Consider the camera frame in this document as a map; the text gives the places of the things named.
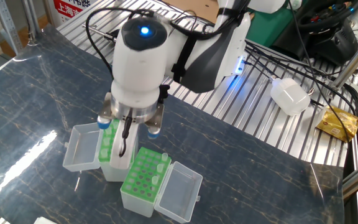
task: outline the cardboard box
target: cardboard box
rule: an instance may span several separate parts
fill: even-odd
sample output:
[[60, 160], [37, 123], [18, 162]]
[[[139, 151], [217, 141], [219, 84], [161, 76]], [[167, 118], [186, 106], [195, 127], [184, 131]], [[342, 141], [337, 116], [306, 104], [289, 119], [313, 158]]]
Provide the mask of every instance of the cardboard box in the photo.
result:
[[164, 0], [172, 6], [181, 10], [193, 10], [197, 16], [205, 18], [213, 23], [216, 22], [216, 15], [219, 11], [219, 5], [216, 0]]

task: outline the red sign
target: red sign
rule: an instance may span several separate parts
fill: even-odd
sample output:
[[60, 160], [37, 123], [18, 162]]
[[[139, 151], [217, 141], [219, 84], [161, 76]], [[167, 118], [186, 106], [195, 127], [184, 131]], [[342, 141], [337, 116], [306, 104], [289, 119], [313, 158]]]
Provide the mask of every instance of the red sign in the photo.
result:
[[77, 15], [82, 11], [82, 9], [75, 7], [71, 4], [68, 4], [67, 2], [64, 2], [62, 0], [53, 0], [53, 3], [55, 4], [56, 10], [69, 18], [72, 18], [73, 16]]

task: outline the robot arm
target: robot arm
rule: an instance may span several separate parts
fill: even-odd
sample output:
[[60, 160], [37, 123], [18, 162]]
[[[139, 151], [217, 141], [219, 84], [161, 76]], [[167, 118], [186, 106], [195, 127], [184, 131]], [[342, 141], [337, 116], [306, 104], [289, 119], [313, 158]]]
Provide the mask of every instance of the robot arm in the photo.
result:
[[215, 35], [208, 38], [200, 33], [186, 35], [176, 24], [159, 16], [131, 19], [123, 25], [114, 50], [111, 93], [107, 93], [98, 117], [101, 129], [106, 129], [114, 118], [120, 120], [112, 146], [112, 167], [129, 167], [139, 124], [145, 123], [152, 137], [158, 135], [164, 75], [202, 93], [219, 86], [225, 75], [235, 73], [236, 65], [245, 56], [250, 17], [242, 10], [247, 2], [219, 0], [219, 7], [225, 10], [217, 18]]

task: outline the blue led light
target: blue led light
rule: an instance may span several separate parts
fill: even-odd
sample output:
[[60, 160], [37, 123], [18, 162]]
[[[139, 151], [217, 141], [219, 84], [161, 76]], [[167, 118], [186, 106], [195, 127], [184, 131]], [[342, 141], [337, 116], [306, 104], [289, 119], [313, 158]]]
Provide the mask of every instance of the blue led light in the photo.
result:
[[147, 35], [150, 32], [150, 30], [147, 27], [142, 27], [140, 28], [140, 32], [144, 35]]

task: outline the white plastic box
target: white plastic box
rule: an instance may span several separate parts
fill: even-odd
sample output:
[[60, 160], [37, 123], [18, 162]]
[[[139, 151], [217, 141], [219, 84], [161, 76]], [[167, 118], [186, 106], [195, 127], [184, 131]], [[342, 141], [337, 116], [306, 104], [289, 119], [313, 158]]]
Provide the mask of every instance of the white plastic box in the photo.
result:
[[160, 189], [156, 189], [158, 193], [155, 201], [144, 200], [136, 197], [134, 194], [129, 194], [128, 191], [131, 191], [130, 188], [123, 190], [123, 188], [126, 187], [138, 187], [139, 190], [143, 189], [142, 184], [137, 186], [136, 183], [128, 181], [132, 178], [133, 172], [136, 172], [131, 169], [121, 187], [121, 197], [124, 208], [146, 217], [151, 217], [153, 211], [156, 210], [179, 223], [190, 222], [195, 203], [200, 200], [198, 192], [200, 191], [203, 176], [179, 162], [171, 164], [169, 160], [167, 165], [167, 169], [160, 173], [163, 180]]
[[[81, 124], [73, 127], [70, 140], [66, 143], [67, 151], [63, 160], [63, 167], [71, 172], [102, 168], [104, 178], [108, 182], [123, 182], [131, 168], [115, 169], [109, 161], [100, 162], [99, 152], [102, 145], [103, 132], [97, 123]], [[132, 161], [138, 151], [138, 140], [132, 154]]]

